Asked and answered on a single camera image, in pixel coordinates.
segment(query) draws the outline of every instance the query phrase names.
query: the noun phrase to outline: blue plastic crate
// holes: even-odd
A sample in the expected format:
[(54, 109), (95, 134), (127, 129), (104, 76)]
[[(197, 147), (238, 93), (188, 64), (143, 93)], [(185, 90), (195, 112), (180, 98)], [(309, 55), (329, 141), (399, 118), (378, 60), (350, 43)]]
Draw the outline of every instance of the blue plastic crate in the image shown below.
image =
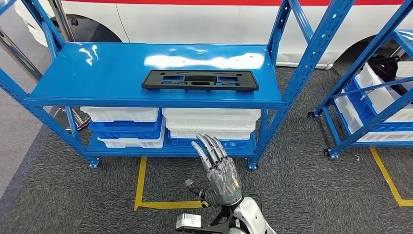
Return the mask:
[(156, 122), (93, 122), (89, 124), (89, 129), (97, 132), (101, 139), (137, 138), (137, 139), (158, 139), (162, 127), (162, 111), (158, 112)]
[[(170, 131), (168, 131), (168, 138), (172, 141), (173, 147), (192, 147), (191, 142), (195, 141), (202, 146), (202, 142), (198, 139), (184, 139), (184, 138), (172, 138)], [(244, 149), (248, 140), (220, 140), (222, 146), (226, 149)]]
[[(344, 88), (344, 91), (349, 92), (356, 89), (361, 89), (361, 87), (358, 85), (356, 78), (352, 78), (351, 82)], [(373, 108), (373, 104), (368, 96), (361, 100), (362, 96), (365, 93), (366, 92), (363, 91), (347, 95), (354, 108), (356, 109), (358, 116), (360, 117), (360, 120), (361, 122), (363, 122), (363, 124), (368, 123), (373, 117), (377, 115), (377, 112)], [(396, 131), (413, 131), (413, 122), (384, 122), (376, 126), (370, 132)]]

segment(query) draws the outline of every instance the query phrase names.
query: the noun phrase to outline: stacked crates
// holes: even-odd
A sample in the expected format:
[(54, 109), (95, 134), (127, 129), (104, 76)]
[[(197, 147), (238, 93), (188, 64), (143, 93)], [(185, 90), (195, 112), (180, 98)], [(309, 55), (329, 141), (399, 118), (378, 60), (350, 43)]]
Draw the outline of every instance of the stacked crates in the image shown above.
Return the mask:
[[(369, 64), (355, 76), (342, 92), (382, 84)], [(335, 99), (346, 127), (353, 134), (378, 113), (391, 105), (400, 95), (389, 86), (372, 91), (358, 92)], [(409, 104), (393, 116), (376, 126), (357, 142), (413, 141), (413, 105)]]
[(218, 138), (226, 148), (243, 149), (255, 130), (261, 110), (163, 108), (162, 113), (174, 147), (191, 147), (200, 133)]
[(162, 148), (165, 121), (159, 108), (81, 107), (90, 115), (89, 129), (108, 148)]

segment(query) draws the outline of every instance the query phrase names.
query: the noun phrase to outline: white car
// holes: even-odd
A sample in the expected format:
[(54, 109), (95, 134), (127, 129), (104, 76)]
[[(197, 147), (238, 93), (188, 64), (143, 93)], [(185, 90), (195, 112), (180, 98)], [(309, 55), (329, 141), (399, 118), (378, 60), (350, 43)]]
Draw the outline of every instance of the white car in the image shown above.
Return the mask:
[[(53, 18), (47, 0), (39, 0)], [(403, 0), (356, 0), (317, 68), (329, 69), (357, 42), (384, 26)], [(69, 18), (88, 18), (111, 30), (124, 42), (267, 44), (280, 0), (65, 0)], [(313, 30), (329, 0), (300, 0)], [(35, 39), (46, 45), (41, 28), (21, 1), (17, 13)], [(399, 28), (413, 28), (410, 13)], [(281, 39), (277, 65), (296, 66), (306, 41), (293, 16)]]

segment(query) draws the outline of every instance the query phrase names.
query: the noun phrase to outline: blue metal shelving unit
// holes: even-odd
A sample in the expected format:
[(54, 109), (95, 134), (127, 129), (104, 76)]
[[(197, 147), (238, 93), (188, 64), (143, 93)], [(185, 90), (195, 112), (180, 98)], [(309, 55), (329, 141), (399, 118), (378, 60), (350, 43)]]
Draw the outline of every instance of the blue metal shelving unit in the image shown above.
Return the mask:
[[(191, 148), (172, 147), (168, 137), (165, 137), (161, 149), (115, 149), (106, 148), (93, 133), (88, 146), (83, 147), (78, 132), (74, 130), (72, 134), (67, 133), (42, 109), (42, 106), (67, 106), (67, 110), (70, 110), (69, 106), (256, 108), (262, 110), (261, 123), (267, 122), (268, 110), (275, 109), (276, 113), (270, 123), (261, 125), (258, 142), (252, 134), (244, 149), (227, 151), (232, 157), (247, 157), (249, 169), (256, 169), (261, 155), (353, 2), (354, 0), (332, 0), (317, 29), (313, 31), (298, 1), (283, 0), (268, 44), (217, 45), (63, 42), (38, 0), (23, 0), (45, 32), (53, 62), (30, 94), (24, 92), (3, 71), (0, 71), (0, 87), (70, 145), (89, 162), (92, 168), (97, 167), (101, 156), (196, 157), (197, 154)], [(281, 95), (274, 74), (275, 61), (278, 45), (291, 10), (298, 18), (308, 46), (285, 92)], [(235, 56), (241, 58), (241, 63), (236, 70), (251, 71), (260, 87), (258, 91), (141, 88), (142, 80), (152, 69), (235, 70), (222, 62), (219, 64), (200, 62), (215, 58), (229, 59)], [(182, 62), (178, 65), (169, 63), (171, 59), (176, 61), (177, 57), (184, 57), (190, 63)], [(68, 118), (73, 125), (70, 111), (68, 111)]]
[[(349, 70), (343, 75), (340, 81), (334, 86), (334, 88), (329, 92), (327, 97), (321, 102), (321, 104), (313, 111), (309, 112), (309, 117), (320, 117), (321, 114), (325, 115), (327, 124), (333, 134), (333, 138), (336, 142), (336, 146), (332, 149), (325, 149), (324, 153), (330, 158), (338, 158), (338, 153), (343, 151), (348, 147), (413, 147), (413, 141), (388, 141), (388, 142), (357, 142), (361, 137), (366, 135), (370, 131), (374, 131), (377, 127), (383, 127), (384, 123), (393, 114), (407, 106), (413, 101), (413, 89), (406, 92), (394, 103), (388, 106), (385, 110), (378, 113), (376, 116), (371, 118), (367, 123), (358, 129), (354, 133), (350, 133), (347, 128), (347, 123), (343, 115), (338, 111), (338, 108), (334, 102), (334, 99), (354, 94), (361, 93), (373, 89), (377, 89), (384, 86), (390, 86), (395, 84), (400, 84), (408, 81), (412, 81), (413, 77), (399, 79), (396, 81), (375, 85), (363, 89), (357, 89), (349, 92), (341, 92), (344, 87), (346, 87), (350, 81), (353, 79), (355, 74), (359, 69), (362, 68), (365, 62), (373, 55), (373, 53), (388, 39), (394, 39), (404, 51), (413, 58), (413, 30), (396, 30), (397, 26), (403, 21), (403, 19), (410, 13), (413, 9), (413, 0), (405, 0), (395, 14), (390, 18), (387, 24), (381, 29), (381, 31), (374, 37), (372, 42), (367, 46), (367, 48), (361, 53), (357, 60), (353, 63)], [(336, 127), (328, 113), (327, 108), (333, 106), (333, 109), (338, 114), (338, 118), (345, 130), (346, 138), (341, 140)]]

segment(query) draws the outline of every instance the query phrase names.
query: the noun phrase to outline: caster wheel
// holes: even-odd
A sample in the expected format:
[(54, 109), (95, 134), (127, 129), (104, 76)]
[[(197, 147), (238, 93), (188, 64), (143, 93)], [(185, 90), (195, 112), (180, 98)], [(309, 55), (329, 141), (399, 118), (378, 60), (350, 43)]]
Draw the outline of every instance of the caster wheel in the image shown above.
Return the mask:
[(316, 115), (314, 114), (313, 111), (308, 112), (307, 116), (308, 116), (309, 118), (315, 118), (315, 117), (316, 117)]
[(330, 152), (328, 152), (328, 149), (324, 149), (324, 156), (330, 157)]

